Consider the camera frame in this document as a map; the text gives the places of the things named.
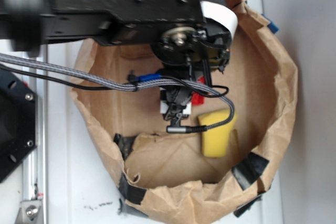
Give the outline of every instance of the black metal mounting plate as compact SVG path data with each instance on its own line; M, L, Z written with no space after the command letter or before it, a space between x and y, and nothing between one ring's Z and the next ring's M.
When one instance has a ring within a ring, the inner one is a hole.
M31 89L0 70L0 183L36 147L36 102Z

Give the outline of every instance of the red object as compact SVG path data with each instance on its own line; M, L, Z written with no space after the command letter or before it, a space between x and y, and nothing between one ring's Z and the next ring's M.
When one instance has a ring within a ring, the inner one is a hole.
M205 84L205 80L204 77L201 77L198 79L198 82L201 82L203 84ZM193 97L191 98L191 105L192 106L200 106L204 103L204 96L194 93Z

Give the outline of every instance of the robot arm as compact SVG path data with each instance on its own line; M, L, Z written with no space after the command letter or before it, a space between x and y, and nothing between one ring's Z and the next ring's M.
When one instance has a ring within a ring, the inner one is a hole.
M0 0L0 39L31 57L41 44L85 38L103 46L151 44L163 62L162 75L192 81L204 76L212 87L211 71L224 71L237 26L225 6L225 0ZM164 87L169 132L179 132L192 94L186 87Z

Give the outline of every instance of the metal bracket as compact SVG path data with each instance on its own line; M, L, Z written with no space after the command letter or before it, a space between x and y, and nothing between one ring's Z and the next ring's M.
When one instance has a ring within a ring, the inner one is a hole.
M15 224L43 224L42 200L22 201Z

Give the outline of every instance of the white wall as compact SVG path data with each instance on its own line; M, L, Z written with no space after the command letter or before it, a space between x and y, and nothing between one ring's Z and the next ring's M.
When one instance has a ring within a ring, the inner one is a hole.
M336 223L336 0L263 0L300 70L297 121L280 168L285 224Z

